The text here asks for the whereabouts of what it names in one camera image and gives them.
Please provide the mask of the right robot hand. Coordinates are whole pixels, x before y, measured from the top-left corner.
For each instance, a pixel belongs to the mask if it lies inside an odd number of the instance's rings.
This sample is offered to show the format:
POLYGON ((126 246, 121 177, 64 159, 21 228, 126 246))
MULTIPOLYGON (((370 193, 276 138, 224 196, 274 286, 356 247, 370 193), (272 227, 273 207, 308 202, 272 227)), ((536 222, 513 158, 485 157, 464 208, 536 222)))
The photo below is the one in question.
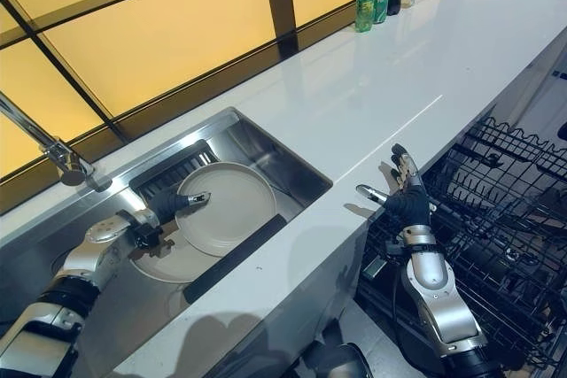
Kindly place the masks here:
POLYGON ((387 195, 367 184, 357 185, 356 191, 395 214, 408 235, 427 235, 431 232, 431 207, 418 167, 398 143, 392 147, 391 160, 396 165, 393 177, 399 185, 397 192, 387 195))

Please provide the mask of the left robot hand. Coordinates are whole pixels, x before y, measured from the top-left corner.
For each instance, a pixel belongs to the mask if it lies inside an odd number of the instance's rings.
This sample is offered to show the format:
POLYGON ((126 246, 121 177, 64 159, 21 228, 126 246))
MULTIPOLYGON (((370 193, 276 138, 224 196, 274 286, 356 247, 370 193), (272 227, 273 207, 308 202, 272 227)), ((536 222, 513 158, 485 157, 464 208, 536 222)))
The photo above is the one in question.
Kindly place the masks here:
POLYGON ((210 196, 210 192, 180 195, 175 189, 164 189, 150 199, 148 208, 155 214, 159 224, 163 225, 173 220, 181 210, 200 208, 207 204, 210 196))

